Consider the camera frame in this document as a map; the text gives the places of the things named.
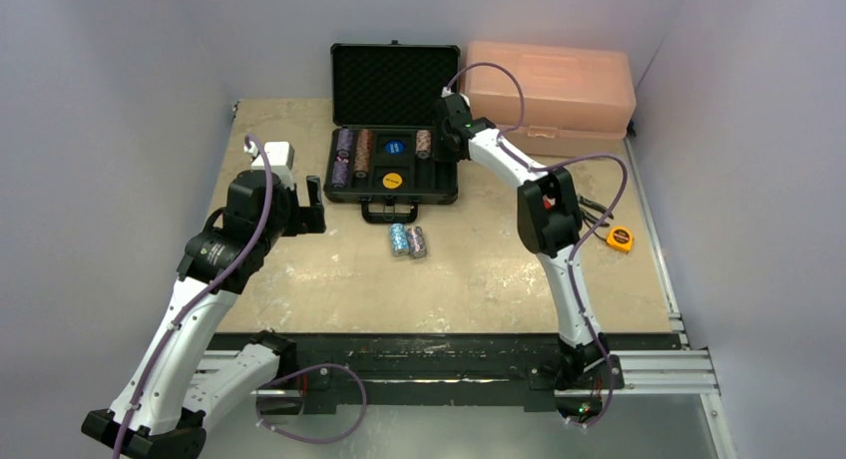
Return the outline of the pink poker chip stack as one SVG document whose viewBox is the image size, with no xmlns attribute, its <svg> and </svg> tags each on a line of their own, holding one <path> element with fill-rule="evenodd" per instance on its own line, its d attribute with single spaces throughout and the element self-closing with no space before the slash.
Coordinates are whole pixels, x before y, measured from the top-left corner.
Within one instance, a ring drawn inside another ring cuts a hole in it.
<svg viewBox="0 0 846 459">
<path fill-rule="evenodd" d="M 429 130 L 418 130 L 415 134 L 415 156 L 421 160 L 428 160 L 432 155 L 432 133 Z"/>
</svg>

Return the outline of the brown chip stack upright-facing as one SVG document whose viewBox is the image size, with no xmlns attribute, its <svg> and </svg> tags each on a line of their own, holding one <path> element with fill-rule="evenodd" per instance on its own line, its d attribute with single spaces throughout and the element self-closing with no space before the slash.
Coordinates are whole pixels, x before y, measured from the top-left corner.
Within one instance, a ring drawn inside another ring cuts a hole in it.
<svg viewBox="0 0 846 459">
<path fill-rule="evenodd" d="M 367 164 L 370 160 L 374 133 L 369 129 L 362 129 L 357 132 L 355 161 Z"/>
</svg>

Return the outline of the light blue chip stack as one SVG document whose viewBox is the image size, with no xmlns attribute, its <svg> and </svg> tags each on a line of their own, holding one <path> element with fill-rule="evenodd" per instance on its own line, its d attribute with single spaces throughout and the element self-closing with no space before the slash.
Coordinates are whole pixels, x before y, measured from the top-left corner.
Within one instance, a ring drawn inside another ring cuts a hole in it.
<svg viewBox="0 0 846 459">
<path fill-rule="evenodd" d="M 391 252 L 394 256 L 408 255 L 410 245 L 404 224 L 391 224 L 388 228 Z"/>
</svg>

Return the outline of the pink blue chip stack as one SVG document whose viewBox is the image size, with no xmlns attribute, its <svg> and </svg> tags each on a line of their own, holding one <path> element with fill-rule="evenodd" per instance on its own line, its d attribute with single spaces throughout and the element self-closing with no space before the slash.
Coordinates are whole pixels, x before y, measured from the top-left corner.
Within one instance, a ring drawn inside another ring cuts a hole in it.
<svg viewBox="0 0 846 459">
<path fill-rule="evenodd" d="M 428 253 L 425 235 L 420 227 L 412 227 L 406 230 L 406 239 L 409 245 L 409 255 L 412 258 L 422 258 Z"/>
</svg>

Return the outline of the brown chip stack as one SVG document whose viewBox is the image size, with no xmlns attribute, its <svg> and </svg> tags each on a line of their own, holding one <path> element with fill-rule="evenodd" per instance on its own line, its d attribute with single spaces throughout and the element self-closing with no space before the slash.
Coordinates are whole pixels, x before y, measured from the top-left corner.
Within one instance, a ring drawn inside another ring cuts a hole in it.
<svg viewBox="0 0 846 459">
<path fill-rule="evenodd" d="M 366 179 L 370 170 L 368 158 L 356 158 L 353 165 L 353 176 L 355 179 Z"/>
</svg>

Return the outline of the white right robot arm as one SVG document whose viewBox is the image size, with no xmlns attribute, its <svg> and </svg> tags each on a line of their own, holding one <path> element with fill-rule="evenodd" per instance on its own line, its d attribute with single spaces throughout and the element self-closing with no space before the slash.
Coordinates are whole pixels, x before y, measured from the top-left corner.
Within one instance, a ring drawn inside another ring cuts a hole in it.
<svg viewBox="0 0 846 459">
<path fill-rule="evenodd" d="M 555 305 L 561 354 L 557 380 L 583 386 L 605 366 L 612 392 L 620 384 L 620 373 L 593 313 L 582 272 L 583 220 L 572 175 L 520 152 L 492 122 L 474 119 L 457 93 L 447 92 L 435 101 L 434 119 L 437 156 L 472 161 L 515 192 L 518 237 L 539 260 Z"/>
</svg>

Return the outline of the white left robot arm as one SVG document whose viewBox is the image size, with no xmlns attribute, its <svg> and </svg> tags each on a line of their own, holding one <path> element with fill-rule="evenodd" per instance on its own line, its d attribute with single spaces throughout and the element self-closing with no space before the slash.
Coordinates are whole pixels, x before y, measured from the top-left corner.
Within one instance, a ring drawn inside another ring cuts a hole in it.
<svg viewBox="0 0 846 459">
<path fill-rule="evenodd" d="M 197 458 L 208 434 L 253 389 L 291 384 L 295 343 L 263 330 L 204 385 L 192 380 L 222 319 L 281 237 L 326 230 L 321 182 L 306 178 L 308 204 L 295 185 L 263 170 L 240 172 L 226 203 L 185 246 L 168 309 L 137 371 L 82 432 L 121 458 Z"/>
</svg>

